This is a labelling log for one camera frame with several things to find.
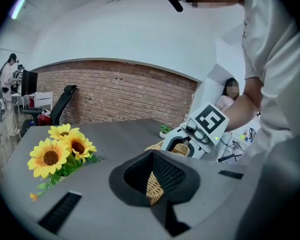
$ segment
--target computer monitor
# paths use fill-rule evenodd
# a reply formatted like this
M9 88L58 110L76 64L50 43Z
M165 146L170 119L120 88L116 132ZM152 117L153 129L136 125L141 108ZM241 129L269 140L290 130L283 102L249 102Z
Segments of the computer monitor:
M37 92L38 73L23 70L21 80L21 96Z

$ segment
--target floor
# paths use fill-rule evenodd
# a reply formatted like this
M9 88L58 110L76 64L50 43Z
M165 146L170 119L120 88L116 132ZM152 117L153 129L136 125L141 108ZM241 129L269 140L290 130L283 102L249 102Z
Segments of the floor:
M0 122L0 181L2 179L2 173L4 171L4 166L8 162L9 158L11 157L12 153L14 152L17 144L19 143L19 141L21 139L20 134L17 136L8 136L5 118L6 118L6 116L3 113L2 117L1 117L1 122ZM21 121L19 121L19 115L17 115L17 114L15 116L15 119L16 119L18 127L21 128L22 123L26 119L31 119L31 116L22 114L22 112L21 112L20 113Z

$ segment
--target sunflower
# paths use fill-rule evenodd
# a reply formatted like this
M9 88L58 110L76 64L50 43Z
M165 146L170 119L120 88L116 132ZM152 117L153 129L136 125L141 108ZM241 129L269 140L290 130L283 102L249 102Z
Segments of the sunflower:
M27 163L29 170L34 169L33 176L36 178L41 175L45 179L49 173L54 174L56 170L60 170L70 155L67 148L67 145L56 139L41 140L39 146L35 146L34 150L30 152L32 158Z
M68 124L63 124L61 126L55 127L51 126L51 129L48 130L48 133L50 134L50 138L55 139L55 140L63 140L65 136L78 132L79 128L73 128L71 129L71 125Z
M65 136L63 142L68 146L68 151L75 154L75 159L82 159L83 162L86 161L86 158L90 157L89 152L97 151L92 142L83 133L78 131Z
M38 199L38 196L36 194L32 194L30 193L30 197L32 198L32 200L35 202Z

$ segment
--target chair backrest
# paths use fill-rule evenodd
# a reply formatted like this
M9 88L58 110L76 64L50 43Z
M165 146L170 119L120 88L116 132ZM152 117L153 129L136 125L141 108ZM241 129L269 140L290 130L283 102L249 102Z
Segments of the chair backrest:
M62 112L64 111L66 105L70 101L72 95L74 94L76 87L77 87L76 85L67 85L64 88L64 92L61 94L59 100L54 105L54 107L50 113L50 117L52 119L53 126L59 125L60 116L61 116Z

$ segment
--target woven basket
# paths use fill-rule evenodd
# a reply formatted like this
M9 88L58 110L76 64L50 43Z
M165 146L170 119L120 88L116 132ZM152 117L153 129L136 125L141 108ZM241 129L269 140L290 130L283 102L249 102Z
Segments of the woven basket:
M160 141L159 143L147 147L145 150L161 150L162 143L164 141ZM183 144L175 145L174 149L172 150L173 153L188 156L190 153L190 149ZM150 177L147 182L146 186L146 196L150 199L150 204L153 206L164 194L164 190L161 188L157 178L155 177L154 173L150 174Z

